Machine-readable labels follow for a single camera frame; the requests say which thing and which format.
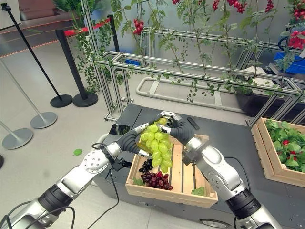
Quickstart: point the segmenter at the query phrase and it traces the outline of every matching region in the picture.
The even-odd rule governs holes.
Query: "red grape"
[[[164,182],[162,180],[159,180],[159,185],[162,187],[164,185]]]

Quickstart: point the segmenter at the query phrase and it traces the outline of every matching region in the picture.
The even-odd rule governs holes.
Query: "black table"
[[[125,108],[117,124],[130,125],[134,128],[146,123],[159,112],[160,110],[131,104]],[[305,188],[265,179],[249,127],[199,117],[193,118],[200,127],[195,131],[196,134],[208,135],[212,145],[219,149],[224,157],[235,157],[240,161],[245,171],[237,160],[226,159],[237,170],[246,185],[248,184],[245,172],[247,173],[251,192],[284,228],[305,228]],[[118,138],[118,135],[108,135],[104,142],[108,144]],[[127,161],[127,167],[113,173],[121,200],[162,210],[183,219],[193,221],[216,219],[233,225],[234,216],[221,199],[211,208],[200,208],[129,195],[125,183],[134,155],[123,152],[122,157]],[[106,177],[107,172],[108,170],[105,170],[96,176],[94,181],[105,194],[116,198],[111,180]]]

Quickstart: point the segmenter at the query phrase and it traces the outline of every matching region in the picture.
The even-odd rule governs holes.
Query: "red berry cluster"
[[[265,8],[265,13],[270,12],[272,10],[272,8],[274,7],[274,4],[273,4],[272,0],[267,0],[267,1],[268,1],[268,4]]]
[[[305,36],[305,31],[299,32],[298,30],[295,30],[290,35],[290,40],[289,40],[288,46],[303,49],[303,45],[305,45],[305,39],[299,38],[298,35]]]
[[[295,8],[295,13],[294,13],[294,17],[296,20],[305,20],[305,0],[303,0],[302,2],[298,3],[296,8]]]
[[[143,21],[138,21],[138,19],[133,19],[134,25],[135,25],[135,30],[133,31],[133,34],[140,35],[140,33],[143,30]]]
[[[161,188],[166,190],[172,190],[172,186],[168,183],[168,174],[162,174],[161,171],[157,173],[145,172],[141,175],[144,183],[147,183],[149,187]]]
[[[247,5],[247,3],[245,2],[244,4],[241,4],[239,1],[237,0],[227,0],[229,5],[232,6],[234,5],[235,8],[237,8],[237,12],[239,13],[244,13],[245,11],[245,7]]]
[[[214,11],[216,11],[218,9],[219,2],[220,2],[220,0],[214,0],[214,3],[213,3]]]

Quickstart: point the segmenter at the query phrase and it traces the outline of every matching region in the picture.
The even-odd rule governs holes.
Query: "black cable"
[[[114,187],[114,190],[115,190],[115,194],[116,194],[116,198],[117,198],[117,202],[115,205],[113,205],[111,208],[107,209],[106,211],[104,211],[103,214],[101,214],[87,229],[89,229],[90,227],[92,227],[103,215],[105,215],[108,211],[110,211],[111,209],[115,208],[118,204],[119,204],[119,194],[118,194],[118,191],[116,189],[116,186],[115,186],[115,183],[114,183],[114,180],[112,178],[112,173],[111,173],[111,170],[112,170],[112,167],[109,169],[109,174],[110,174],[110,178],[111,178],[111,181],[112,181],[112,184],[113,184],[113,187]]]
[[[234,217],[233,224],[234,224],[234,229],[237,229],[237,228],[236,228],[236,216]]]
[[[17,208],[21,207],[22,205],[29,204],[29,203],[31,203],[31,201],[23,202],[22,204],[17,205],[8,213],[8,215],[10,216],[11,213],[13,213]]]
[[[24,202],[22,204],[19,204],[17,205],[16,207],[14,207],[7,215],[5,215],[1,222],[0,222],[0,228],[3,226],[4,222],[6,221],[8,226],[9,226],[9,229],[12,228],[12,225],[11,225],[11,221],[10,221],[10,215],[11,213],[13,213],[17,208],[21,207],[22,205],[25,205],[25,204],[29,204],[31,201],[27,201],[27,202]]]
[[[224,156],[224,158],[230,158],[230,159],[235,159],[239,164],[240,166],[243,168],[244,170],[244,174],[246,175],[246,179],[247,179],[247,183],[248,183],[248,187],[249,187],[249,191],[251,192],[251,187],[250,187],[250,182],[249,182],[249,178],[248,178],[248,175],[247,175],[247,172],[244,168],[244,166],[242,165],[242,163],[235,157],[232,157],[232,156]]]
[[[44,214],[40,217],[38,217],[37,219],[35,219],[32,223],[30,223],[25,229],[29,229],[30,226],[32,226],[33,224],[37,223],[39,220],[41,220],[42,218],[50,215],[50,214],[53,214],[54,212],[57,212],[57,211],[60,211],[60,210],[65,210],[65,209],[71,209],[72,210],[72,213],[73,213],[73,218],[72,218],[72,223],[71,223],[71,229],[73,229],[74,227],[74,221],[75,221],[75,210],[74,208],[70,207],[70,206],[65,206],[65,207],[61,207],[61,208],[58,208],[58,209],[55,209],[53,211],[50,211],[48,212],[47,214]]]
[[[1,222],[0,222],[0,228],[2,227],[2,225],[4,224],[4,222],[7,222],[8,226],[9,226],[9,229],[13,229],[12,225],[11,225],[11,222],[10,222],[10,217],[9,215],[5,215],[3,216]]]
[[[95,147],[96,145],[100,145],[100,144],[102,144],[102,142],[94,143],[94,144],[91,145],[91,148],[93,148],[93,149],[100,149],[100,148]]]

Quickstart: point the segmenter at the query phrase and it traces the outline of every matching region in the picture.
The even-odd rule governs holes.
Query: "gray floor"
[[[75,82],[58,42],[34,49],[45,71],[49,74],[61,94],[74,96],[77,93]],[[50,99],[55,96],[38,66],[28,51],[2,58],[20,85],[41,112],[53,111],[58,115],[57,122],[42,130],[33,130],[33,139],[24,147],[6,150],[2,146],[0,154],[5,164],[0,170],[0,217],[15,205],[40,196],[58,178],[82,161],[83,156],[74,156],[76,148],[83,154],[101,135],[107,133],[113,122],[104,121],[107,115],[101,95],[97,104],[88,108],[69,105],[53,108]],[[135,88],[144,76],[133,76],[129,80],[131,96],[135,104],[161,110],[195,115],[236,124],[245,124],[246,116],[239,113],[180,104],[139,96]],[[9,128],[31,128],[30,121],[35,116],[27,101],[16,86],[0,68],[0,119]],[[2,140],[7,132],[0,129]],[[95,186],[89,186],[72,203],[76,209],[76,229],[86,228],[115,200],[109,198]],[[62,214],[55,228],[69,228],[71,213]],[[203,226],[178,219],[149,208],[120,202],[118,207],[107,213],[94,228],[202,228]]]

